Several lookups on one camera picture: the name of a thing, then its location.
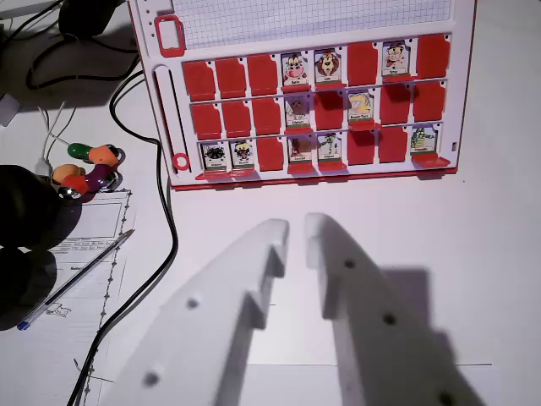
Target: red ring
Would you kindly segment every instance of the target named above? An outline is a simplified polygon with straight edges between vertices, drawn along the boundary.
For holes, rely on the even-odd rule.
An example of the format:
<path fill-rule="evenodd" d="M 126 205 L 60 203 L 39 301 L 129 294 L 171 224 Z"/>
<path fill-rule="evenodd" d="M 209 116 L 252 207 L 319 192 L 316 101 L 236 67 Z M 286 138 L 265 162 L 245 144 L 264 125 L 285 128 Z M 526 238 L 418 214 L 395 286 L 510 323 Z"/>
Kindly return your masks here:
<path fill-rule="evenodd" d="M 178 165 L 178 158 L 184 158 L 186 160 L 185 165 Z M 178 154 L 175 154 L 172 156 L 172 165 L 178 169 L 179 171 L 186 171 L 189 169 L 189 159 L 188 155 L 184 154 L 183 152 L 179 152 Z"/>

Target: green toy piece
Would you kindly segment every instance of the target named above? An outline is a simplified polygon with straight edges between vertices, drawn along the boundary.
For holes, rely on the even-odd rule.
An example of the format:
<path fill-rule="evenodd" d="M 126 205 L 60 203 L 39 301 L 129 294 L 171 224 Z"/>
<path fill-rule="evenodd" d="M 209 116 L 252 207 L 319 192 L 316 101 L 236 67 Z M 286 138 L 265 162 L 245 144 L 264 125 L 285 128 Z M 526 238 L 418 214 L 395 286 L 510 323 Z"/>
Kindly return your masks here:
<path fill-rule="evenodd" d="M 84 161 L 89 161 L 89 154 L 90 150 L 92 149 L 91 146 L 88 146 L 86 144 L 80 144 L 78 142 L 74 142 L 73 144 L 70 144 L 68 147 L 68 154 L 75 159 L 82 159 Z"/>

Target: grid paper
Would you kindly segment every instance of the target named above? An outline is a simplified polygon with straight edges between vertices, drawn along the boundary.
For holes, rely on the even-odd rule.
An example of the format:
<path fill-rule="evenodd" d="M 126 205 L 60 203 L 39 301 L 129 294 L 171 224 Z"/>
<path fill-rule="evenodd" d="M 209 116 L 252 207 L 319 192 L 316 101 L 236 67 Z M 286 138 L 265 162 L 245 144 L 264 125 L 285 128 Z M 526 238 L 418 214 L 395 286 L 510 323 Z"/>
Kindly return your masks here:
<path fill-rule="evenodd" d="M 449 19 L 451 0 L 174 0 L 186 47 L 217 47 Z"/>

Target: red slot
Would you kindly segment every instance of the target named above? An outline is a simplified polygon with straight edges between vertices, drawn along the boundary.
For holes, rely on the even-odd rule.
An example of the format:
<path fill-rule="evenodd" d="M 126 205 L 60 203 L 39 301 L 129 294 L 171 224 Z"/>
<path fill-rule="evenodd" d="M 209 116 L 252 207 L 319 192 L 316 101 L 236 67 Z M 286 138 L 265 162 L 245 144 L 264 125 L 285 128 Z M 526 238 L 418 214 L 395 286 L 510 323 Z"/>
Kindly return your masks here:
<path fill-rule="evenodd" d="M 445 87 L 438 80 L 416 83 L 414 94 L 415 121 L 441 120 L 445 103 Z"/>
<path fill-rule="evenodd" d="M 407 123 L 411 94 L 409 85 L 385 85 L 381 88 L 381 123 Z"/>
<path fill-rule="evenodd" d="M 289 127 L 284 131 L 284 134 L 286 135 L 302 135 L 302 134 L 310 134 L 313 133 L 312 127 L 305 126 L 305 127 Z"/>
<path fill-rule="evenodd" d="M 380 130 L 380 163 L 406 160 L 407 132 L 403 127 L 384 127 Z"/>
<path fill-rule="evenodd" d="M 212 104 L 193 104 L 191 106 L 194 130 L 199 140 L 220 138 L 220 112 Z"/>
<path fill-rule="evenodd" d="M 186 90 L 192 102 L 213 100 L 216 88 L 212 68 L 205 61 L 183 63 Z"/>
<path fill-rule="evenodd" d="M 447 76 L 451 43 L 445 34 L 420 36 L 417 45 L 417 73 L 420 79 Z"/>
<path fill-rule="evenodd" d="M 329 83 L 316 83 L 315 89 L 318 91 L 332 91 L 333 89 L 341 89 L 347 87 L 345 83 L 329 82 Z"/>
<path fill-rule="evenodd" d="M 253 99 L 252 111 L 257 135 L 280 134 L 280 106 L 274 99 Z"/>
<path fill-rule="evenodd" d="M 438 156 L 438 154 L 417 154 L 412 156 L 412 161 L 420 167 L 446 167 L 451 161 Z"/>
<path fill-rule="evenodd" d="M 224 179 L 230 178 L 231 174 L 228 171 L 204 171 L 195 178 L 197 180 L 212 180 L 212 179 Z"/>
<path fill-rule="evenodd" d="M 255 169 L 252 167 L 246 167 L 243 169 L 233 169 L 230 174 L 232 178 L 248 178 L 252 176 L 255 172 Z"/>
<path fill-rule="evenodd" d="M 248 77 L 252 96 L 276 94 L 278 87 L 276 62 L 270 55 L 252 55 L 248 57 Z"/>
<path fill-rule="evenodd" d="M 336 172 L 346 169 L 346 164 L 342 161 L 319 162 L 318 168 L 321 172 Z"/>
<path fill-rule="evenodd" d="M 284 151 L 276 137 L 257 139 L 257 157 L 260 171 L 281 171 L 284 168 Z"/>
<path fill-rule="evenodd" d="M 227 138 L 249 137 L 252 124 L 250 111 L 242 101 L 228 101 L 221 104 L 223 123 Z"/>
<path fill-rule="evenodd" d="M 376 123 L 374 120 L 363 120 L 363 121 L 350 121 L 349 129 L 353 131 L 366 131 L 371 129 L 380 129 L 381 124 Z"/>
<path fill-rule="evenodd" d="M 398 74 L 396 76 L 384 76 L 383 83 L 408 82 L 409 80 L 415 79 L 418 79 L 418 76 L 411 76 L 410 74 Z"/>
<path fill-rule="evenodd" d="M 299 91 L 309 91 L 310 85 L 308 83 L 304 83 L 301 85 L 289 85 L 289 86 L 283 86 L 281 88 L 281 91 L 283 93 L 297 93 Z"/>
<path fill-rule="evenodd" d="M 378 50 L 372 42 L 347 46 L 347 78 L 350 86 L 372 85 L 378 75 Z"/>
<path fill-rule="evenodd" d="M 315 124 L 317 129 L 341 129 L 344 117 L 342 92 L 315 93 Z"/>
<path fill-rule="evenodd" d="M 216 75 L 222 99 L 244 97 L 246 95 L 246 79 L 244 66 L 236 58 L 216 60 Z"/>
<path fill-rule="evenodd" d="M 312 166 L 312 163 L 310 162 L 303 162 L 303 163 L 293 163 L 289 164 L 289 167 L 287 167 L 287 173 L 290 175 L 302 175 L 307 173 L 315 172 L 314 167 Z"/>
<path fill-rule="evenodd" d="M 350 165 L 374 163 L 375 137 L 372 131 L 347 132 L 347 160 Z"/>

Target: orange toy piece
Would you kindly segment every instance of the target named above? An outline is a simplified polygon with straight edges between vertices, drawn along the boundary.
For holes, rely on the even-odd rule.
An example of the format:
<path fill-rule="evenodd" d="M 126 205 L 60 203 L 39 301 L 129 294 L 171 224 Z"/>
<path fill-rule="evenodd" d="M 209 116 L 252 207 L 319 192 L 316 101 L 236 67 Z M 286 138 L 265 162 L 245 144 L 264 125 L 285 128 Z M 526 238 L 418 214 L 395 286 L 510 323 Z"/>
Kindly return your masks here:
<path fill-rule="evenodd" d="M 65 188 L 75 189 L 82 195 L 89 191 L 89 187 L 84 176 L 68 175 L 63 179 L 62 186 Z"/>
<path fill-rule="evenodd" d="M 115 157 L 115 154 L 112 153 L 107 145 L 92 148 L 88 157 L 93 163 L 103 163 L 110 167 L 114 167 L 118 164 L 118 158 Z"/>
<path fill-rule="evenodd" d="M 80 167 L 74 165 L 73 163 L 67 163 L 65 165 L 60 165 L 54 170 L 52 173 L 52 180 L 58 184 L 61 184 L 68 175 L 80 176 L 82 174 L 82 169 Z"/>

